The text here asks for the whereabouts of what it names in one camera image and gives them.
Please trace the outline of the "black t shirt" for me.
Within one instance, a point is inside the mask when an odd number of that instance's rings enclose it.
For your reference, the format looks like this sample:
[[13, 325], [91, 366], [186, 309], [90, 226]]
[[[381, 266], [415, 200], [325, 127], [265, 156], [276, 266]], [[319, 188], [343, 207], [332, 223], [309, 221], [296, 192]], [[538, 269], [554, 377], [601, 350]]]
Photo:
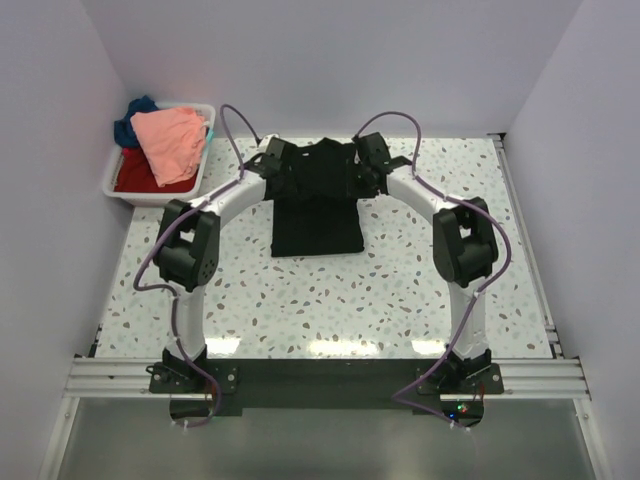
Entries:
[[271, 200], [274, 258], [349, 255], [364, 251], [357, 199], [343, 197], [342, 144], [324, 138], [298, 146], [293, 169], [299, 195]]

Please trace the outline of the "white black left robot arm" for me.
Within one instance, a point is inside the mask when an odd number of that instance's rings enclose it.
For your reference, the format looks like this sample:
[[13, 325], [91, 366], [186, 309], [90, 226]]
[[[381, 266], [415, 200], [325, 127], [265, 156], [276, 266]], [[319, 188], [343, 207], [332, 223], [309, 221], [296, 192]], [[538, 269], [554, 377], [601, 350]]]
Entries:
[[299, 147], [277, 136], [241, 165], [241, 176], [189, 202], [165, 206], [152, 260], [164, 285], [172, 289], [171, 340], [162, 363], [185, 392], [200, 390], [207, 380], [207, 345], [203, 332], [206, 285], [219, 264], [224, 226], [266, 198], [269, 186], [289, 186]]

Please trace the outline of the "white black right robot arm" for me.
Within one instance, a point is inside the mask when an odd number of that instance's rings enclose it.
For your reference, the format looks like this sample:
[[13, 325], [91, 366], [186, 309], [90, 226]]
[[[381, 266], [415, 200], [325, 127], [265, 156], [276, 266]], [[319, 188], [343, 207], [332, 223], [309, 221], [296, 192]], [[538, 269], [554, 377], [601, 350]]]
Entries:
[[486, 202], [464, 200], [429, 185], [409, 159], [393, 158], [379, 133], [354, 136], [350, 166], [353, 189], [399, 200], [427, 219], [432, 228], [432, 258], [449, 287], [451, 336], [434, 374], [459, 393], [469, 392], [491, 365], [486, 334], [484, 291], [499, 257]]

